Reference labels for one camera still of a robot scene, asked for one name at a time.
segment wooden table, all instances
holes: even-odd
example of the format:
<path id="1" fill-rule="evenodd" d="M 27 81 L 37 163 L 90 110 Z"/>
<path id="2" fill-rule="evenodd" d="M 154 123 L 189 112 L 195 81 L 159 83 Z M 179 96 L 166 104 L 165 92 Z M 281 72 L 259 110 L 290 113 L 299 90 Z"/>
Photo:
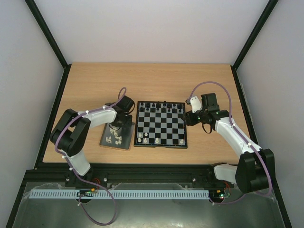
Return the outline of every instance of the wooden table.
<path id="1" fill-rule="evenodd" d="M 200 82 L 216 81 L 229 91 L 232 115 L 248 134 L 234 78 L 228 64 L 146 64 L 146 63 L 73 63 L 63 92 L 55 124 L 63 112 L 72 108 L 85 111 L 117 100 L 122 87 L 135 103 L 138 100 L 184 102 Z M 216 93 L 220 109 L 229 108 L 226 93 L 217 85 L 202 85 L 195 95 Z M 136 118 L 136 109 L 132 113 Z M 237 163 L 238 158 L 228 143 L 216 132 L 206 134 L 201 124 L 187 127 L 188 148 L 143 148 L 129 151 L 99 146 L 104 125 L 89 131 L 84 146 L 91 163 L 212 164 Z M 49 142 L 43 162 L 64 162 Z"/>

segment gray square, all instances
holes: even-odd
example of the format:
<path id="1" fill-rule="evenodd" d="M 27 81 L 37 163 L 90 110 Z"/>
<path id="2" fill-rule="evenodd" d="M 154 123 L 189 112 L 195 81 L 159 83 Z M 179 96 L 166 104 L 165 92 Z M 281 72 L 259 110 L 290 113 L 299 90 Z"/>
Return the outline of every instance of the gray square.
<path id="1" fill-rule="evenodd" d="M 167 144 L 172 145 L 173 144 L 173 140 L 172 139 L 167 139 Z"/>
<path id="2" fill-rule="evenodd" d="M 146 132 L 149 133 L 149 128 L 148 127 L 143 128 L 143 133 L 145 134 Z"/>

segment black metal frame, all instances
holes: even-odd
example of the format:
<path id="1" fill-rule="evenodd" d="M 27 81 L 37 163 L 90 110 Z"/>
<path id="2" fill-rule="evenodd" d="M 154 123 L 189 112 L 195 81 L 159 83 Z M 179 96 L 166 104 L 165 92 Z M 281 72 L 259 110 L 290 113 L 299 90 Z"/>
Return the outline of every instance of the black metal frame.
<path id="1" fill-rule="evenodd" d="M 34 0 L 25 0 L 28 7 L 30 8 L 33 16 L 37 20 L 41 30 L 45 34 L 47 40 L 49 41 L 51 47 L 53 48 L 58 60 L 60 61 L 62 67 L 64 68 L 64 73 L 60 82 L 60 86 L 54 101 L 54 105 L 50 114 L 49 121 L 47 123 L 47 128 L 41 143 L 41 147 L 38 152 L 38 157 L 35 163 L 34 170 L 26 171 L 24 179 L 22 181 L 21 187 L 19 189 L 18 195 L 15 200 L 15 204 L 11 211 L 7 228 L 13 226 L 15 216 L 18 211 L 19 204 L 21 202 L 25 186 L 28 182 L 65 182 L 65 173 L 68 169 L 66 163 L 43 163 L 43 156 L 47 147 L 48 139 L 52 130 L 52 126 L 55 121 L 55 116 L 58 111 L 58 107 L 61 101 L 61 97 L 67 82 L 67 77 L 71 68 L 65 58 L 63 57 L 54 37 L 52 36 L 46 22 L 44 21 L 37 5 Z M 244 98 L 244 94 L 238 79 L 237 69 L 243 61 L 245 55 L 249 51 L 254 40 L 258 36 L 260 30 L 265 24 L 267 18 L 272 12 L 278 0 L 270 0 L 266 5 L 262 15 L 260 16 L 258 22 L 256 23 L 253 31 L 251 32 L 247 42 L 245 43 L 242 51 L 237 57 L 233 66 L 231 66 L 231 71 L 235 80 L 237 87 L 238 96 L 243 108 L 245 120 L 247 123 L 248 131 L 250 138 L 257 143 L 257 137 L 252 125 L 251 117 L 247 108 L 247 104 Z M 179 183 L 183 184 L 192 184 L 193 187 L 205 187 L 206 189 L 216 189 L 221 188 L 222 183 L 215 182 L 213 185 L 208 185 L 209 183 L 204 179 L 208 172 L 212 171 L 210 165 L 125 165 L 125 164 L 92 164 L 92 167 L 95 171 L 103 173 L 107 176 L 108 182 L 119 183 L 119 182 L 163 182 L 163 183 Z M 283 221 L 287 228 L 291 227 L 291 223 L 286 212 L 286 208 L 279 190 L 279 186 L 276 180 L 273 183 L 273 190 L 278 200 L 278 205 L 282 214 Z"/>

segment gray wall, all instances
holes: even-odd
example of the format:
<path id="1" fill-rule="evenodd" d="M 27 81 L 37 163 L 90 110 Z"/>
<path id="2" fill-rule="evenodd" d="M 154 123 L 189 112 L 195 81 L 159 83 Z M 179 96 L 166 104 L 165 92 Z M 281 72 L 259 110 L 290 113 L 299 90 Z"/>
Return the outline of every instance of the gray wall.
<path id="1" fill-rule="evenodd" d="M 268 0 L 36 0 L 68 62 L 233 63 Z"/>
<path id="2" fill-rule="evenodd" d="M 25 1 L 0 7 L 0 227 L 32 169 L 63 69 Z"/>
<path id="3" fill-rule="evenodd" d="M 303 1 L 280 0 L 238 70 L 259 143 L 275 153 L 294 227 L 303 227 L 304 211 L 303 8 Z"/>

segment black square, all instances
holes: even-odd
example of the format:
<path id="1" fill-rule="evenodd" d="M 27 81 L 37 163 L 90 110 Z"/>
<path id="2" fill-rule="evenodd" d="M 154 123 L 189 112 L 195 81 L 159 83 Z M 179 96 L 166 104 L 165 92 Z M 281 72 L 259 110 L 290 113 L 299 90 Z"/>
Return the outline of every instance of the black square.
<path id="1" fill-rule="evenodd" d="M 179 144 L 179 140 L 178 139 L 173 139 L 172 142 L 173 142 L 173 145 L 178 145 Z"/>

